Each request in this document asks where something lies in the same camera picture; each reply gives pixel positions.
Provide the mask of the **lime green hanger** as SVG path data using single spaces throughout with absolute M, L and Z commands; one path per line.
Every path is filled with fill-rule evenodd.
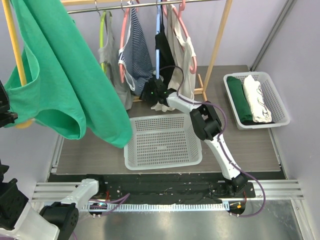
M 106 74 L 107 73 L 107 64 L 105 63 L 105 61 L 101 61 L 101 60 L 102 60 L 102 56 L 103 56 L 103 47 L 106 45 L 106 43 L 104 41 L 104 36 L 108 35 L 108 18 L 107 18 L 107 11 L 106 10 L 104 10 L 102 13 L 100 13 L 100 11 L 98 10 L 97 2 L 98 2 L 97 0 L 94 0 L 95 9 L 100 17 L 99 49 L 98 49 L 99 62 L 100 62 L 100 67 L 101 67 L 102 71 Z

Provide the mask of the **grey tank top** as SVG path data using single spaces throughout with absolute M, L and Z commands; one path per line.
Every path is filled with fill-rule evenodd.
M 133 95 L 127 83 L 121 82 L 120 69 L 118 65 L 119 48 L 116 46 L 112 28 L 112 13 L 107 11 L 108 34 L 104 36 L 105 46 L 102 48 L 102 60 L 106 63 L 105 75 L 110 80 L 124 108 L 130 110 L 133 104 Z

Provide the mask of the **green tank top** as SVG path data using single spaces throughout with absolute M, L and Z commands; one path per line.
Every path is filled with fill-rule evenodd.
M 59 0 L 11 2 L 24 44 L 26 85 L 14 69 L 5 90 L 15 124 L 34 119 L 69 140 L 90 129 L 123 148 L 133 131 L 111 81 Z

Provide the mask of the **yellow plastic hanger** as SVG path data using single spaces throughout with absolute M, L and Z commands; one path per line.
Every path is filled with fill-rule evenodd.
M 2 6 L 3 6 L 4 16 L 5 16 L 8 32 L 9 32 L 11 45 L 12 45 L 14 59 L 16 62 L 16 67 L 17 67 L 17 71 L 18 71 L 18 75 L 19 75 L 20 85 L 23 87 L 27 84 L 27 78 L 26 78 L 26 74 L 25 74 L 23 61 L 22 61 L 17 30 L 16 30 L 16 26 L 14 23 L 14 19 L 13 19 L 11 3 L 9 0 L 2 0 L 1 2 L 2 2 Z

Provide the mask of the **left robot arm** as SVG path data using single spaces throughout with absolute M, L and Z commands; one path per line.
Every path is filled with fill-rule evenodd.
M 97 178 L 85 178 L 65 198 L 40 211 L 18 189 L 16 178 L 4 181 L 9 166 L 0 165 L 0 236 L 14 240 L 68 240 L 75 232 L 79 210 L 107 192 Z

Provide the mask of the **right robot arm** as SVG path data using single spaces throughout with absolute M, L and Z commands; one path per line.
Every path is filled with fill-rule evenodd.
M 187 98 L 156 78 L 145 83 L 139 99 L 151 105 L 172 107 L 189 116 L 195 135 L 207 144 L 220 166 L 226 193 L 233 198 L 243 193 L 248 178 L 227 147 L 223 136 L 226 127 L 222 126 L 216 106 Z

